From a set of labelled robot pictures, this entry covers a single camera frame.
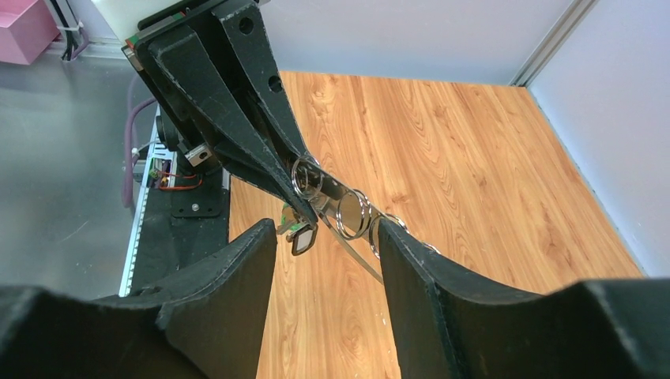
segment white wall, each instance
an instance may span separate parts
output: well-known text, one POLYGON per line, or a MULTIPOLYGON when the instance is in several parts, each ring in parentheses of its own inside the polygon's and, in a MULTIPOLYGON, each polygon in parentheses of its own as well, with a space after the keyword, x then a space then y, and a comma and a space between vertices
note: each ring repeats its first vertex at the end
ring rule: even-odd
MULTIPOLYGON (((70 0, 114 38, 91 0, 70 0)), ((272 0, 281 69, 507 84, 571 0, 272 0)))
POLYGON ((116 36, 91 0, 68 0, 68 2, 77 17, 84 22, 86 32, 92 40, 116 40, 116 36))
POLYGON ((670 276, 670 2, 596 4, 531 84, 639 264, 670 276))

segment metal floor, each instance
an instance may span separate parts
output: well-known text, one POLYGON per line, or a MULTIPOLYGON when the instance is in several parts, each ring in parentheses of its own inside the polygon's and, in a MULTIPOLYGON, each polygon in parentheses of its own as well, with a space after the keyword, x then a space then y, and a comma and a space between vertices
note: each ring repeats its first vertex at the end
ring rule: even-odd
MULTIPOLYGON (((133 222, 121 205, 133 75, 121 59, 0 63, 0 285, 118 292, 133 222)), ((134 104, 148 97, 140 82, 134 104)), ((155 111, 137 119, 139 141, 155 111)))

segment red wire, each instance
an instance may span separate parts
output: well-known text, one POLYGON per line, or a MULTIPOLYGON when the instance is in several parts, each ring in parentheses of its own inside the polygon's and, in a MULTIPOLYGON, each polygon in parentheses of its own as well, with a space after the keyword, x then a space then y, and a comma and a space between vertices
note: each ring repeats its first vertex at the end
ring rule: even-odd
POLYGON ((200 182, 195 186, 160 187, 160 190, 162 190, 162 191, 187 191, 187 190, 195 190, 199 186, 202 186, 202 179, 200 179, 200 182))
POLYGON ((182 175, 176 175, 176 174, 172 174, 170 172, 165 172, 165 171, 156 171, 156 172, 159 173, 159 174, 166 175, 166 176, 174 176, 175 178, 184 178, 184 179, 193 179, 197 176, 197 175, 182 176, 182 175))

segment wooden floor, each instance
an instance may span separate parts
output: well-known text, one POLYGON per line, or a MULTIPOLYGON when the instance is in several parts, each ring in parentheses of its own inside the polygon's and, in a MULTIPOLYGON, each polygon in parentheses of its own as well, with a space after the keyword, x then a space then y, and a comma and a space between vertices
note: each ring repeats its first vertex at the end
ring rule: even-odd
MULTIPOLYGON (((525 89, 282 77, 322 166, 446 257, 543 293, 639 276, 525 89)), ((238 181, 232 193, 233 237, 279 220, 279 200, 238 181)), ((325 228, 302 257, 281 239, 258 377, 400 377, 390 323, 382 285, 325 228)))

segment key ring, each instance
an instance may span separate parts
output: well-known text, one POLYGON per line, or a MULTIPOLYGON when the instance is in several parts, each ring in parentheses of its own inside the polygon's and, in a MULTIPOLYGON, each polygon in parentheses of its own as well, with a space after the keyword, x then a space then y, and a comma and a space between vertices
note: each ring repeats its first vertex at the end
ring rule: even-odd
POLYGON ((344 238, 346 241, 352 241, 354 239, 357 239, 363 233, 365 233, 365 219, 370 218, 372 216, 372 208, 370 204, 370 200, 365 196, 364 193, 360 192, 357 189, 348 189, 346 193, 344 193, 344 196, 340 199, 339 202, 337 202, 337 212, 335 213, 335 222, 337 225, 337 231, 340 233, 340 236, 344 238), (344 222, 342 221, 342 201, 344 198, 350 194, 353 193, 356 196, 356 199, 358 199, 358 203, 360 205, 360 225, 358 228, 358 231, 350 235, 347 230, 344 228, 344 222))
POLYGON ((392 215, 390 213, 385 213, 385 214, 379 214, 377 217, 375 217, 374 220, 370 222, 370 228, 367 230, 367 239, 370 240, 370 249, 372 249, 372 253, 377 257, 377 259, 382 259, 382 257, 379 255, 379 249, 377 248, 377 245, 375 244, 375 239, 374 236, 372 235, 373 230, 375 229, 375 222, 379 222, 379 220, 382 217, 390 218, 393 219, 398 226, 400 226, 404 231, 408 232, 407 230, 407 224, 398 216, 392 215))
POLYGON ((306 191, 309 182, 309 173, 306 171, 305 191, 303 191, 302 189, 300 189, 300 185, 298 183, 298 166, 300 165, 301 162, 313 163, 317 166, 321 165, 313 156, 306 154, 296 159, 295 162, 293 163, 293 166, 291 167, 291 183, 293 184, 293 190, 295 191, 295 193, 298 194, 299 197, 303 198, 304 200, 311 201, 318 196, 318 193, 321 192, 321 188, 323 188, 323 174, 319 172, 318 186, 316 187, 316 189, 314 189, 314 192, 310 194, 306 191))
POLYGON ((433 245, 431 245, 430 243, 428 243, 428 242, 423 242, 423 245, 426 246, 428 249, 433 250, 433 251, 436 252, 437 254, 442 255, 442 253, 440 253, 440 251, 438 250, 438 248, 435 247, 435 246, 433 246, 433 245))

